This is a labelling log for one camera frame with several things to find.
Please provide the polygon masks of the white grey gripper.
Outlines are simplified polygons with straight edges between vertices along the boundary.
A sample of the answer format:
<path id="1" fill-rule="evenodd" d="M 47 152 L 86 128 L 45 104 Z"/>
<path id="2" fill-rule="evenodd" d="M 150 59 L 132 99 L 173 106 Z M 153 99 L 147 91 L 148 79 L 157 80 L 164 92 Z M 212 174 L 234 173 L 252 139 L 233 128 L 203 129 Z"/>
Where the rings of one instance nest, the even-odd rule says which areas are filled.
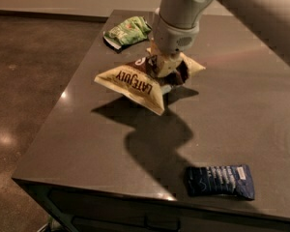
<path id="1" fill-rule="evenodd" d="M 153 17 L 153 38 L 150 54 L 156 58 L 155 73 L 165 77 L 183 61 L 179 52 L 190 49 L 199 33 L 199 24 L 191 29 L 181 29 L 165 22 L 156 9 Z"/>

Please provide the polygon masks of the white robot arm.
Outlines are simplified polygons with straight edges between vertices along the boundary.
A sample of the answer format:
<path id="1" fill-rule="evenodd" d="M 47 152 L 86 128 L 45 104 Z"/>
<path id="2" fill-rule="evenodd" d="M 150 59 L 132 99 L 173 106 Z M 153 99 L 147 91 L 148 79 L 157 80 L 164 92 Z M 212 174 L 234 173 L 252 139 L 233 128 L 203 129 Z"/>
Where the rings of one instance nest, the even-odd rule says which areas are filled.
<path id="1" fill-rule="evenodd" d="M 153 35 L 158 50 L 179 54 L 193 46 L 200 18 L 218 1 L 290 67 L 290 0 L 161 0 Z"/>

